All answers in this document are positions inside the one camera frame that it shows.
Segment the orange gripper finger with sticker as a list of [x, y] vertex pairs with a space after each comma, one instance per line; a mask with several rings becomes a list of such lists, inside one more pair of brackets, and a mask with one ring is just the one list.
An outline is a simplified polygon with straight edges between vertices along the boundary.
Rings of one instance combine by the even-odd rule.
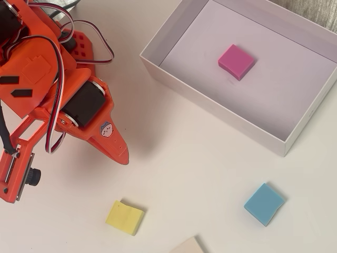
[[106, 119], [95, 127], [88, 143], [119, 164], [129, 163], [127, 144], [111, 119]]

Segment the orange gripper body black servo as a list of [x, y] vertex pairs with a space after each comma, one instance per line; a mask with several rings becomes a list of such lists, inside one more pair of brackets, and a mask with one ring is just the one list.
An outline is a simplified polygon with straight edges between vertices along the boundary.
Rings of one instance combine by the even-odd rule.
[[55, 130], [88, 142], [107, 142], [115, 134], [113, 107], [108, 86], [90, 69], [67, 70]]

